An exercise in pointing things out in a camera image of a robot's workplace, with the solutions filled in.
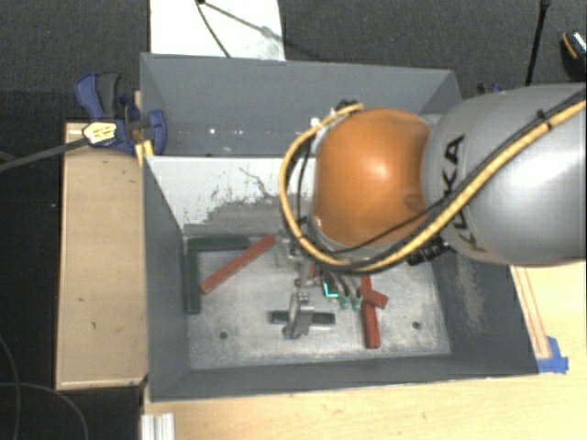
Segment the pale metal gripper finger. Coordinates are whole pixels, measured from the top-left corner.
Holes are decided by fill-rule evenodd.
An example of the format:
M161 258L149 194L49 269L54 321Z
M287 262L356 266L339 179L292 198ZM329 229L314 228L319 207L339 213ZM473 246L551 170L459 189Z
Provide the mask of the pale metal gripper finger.
M306 336L313 322L315 307L303 303L299 309L299 335Z
M282 329L282 334L286 339L296 339L303 335L301 310L305 296L297 291L291 296L287 310L287 323Z

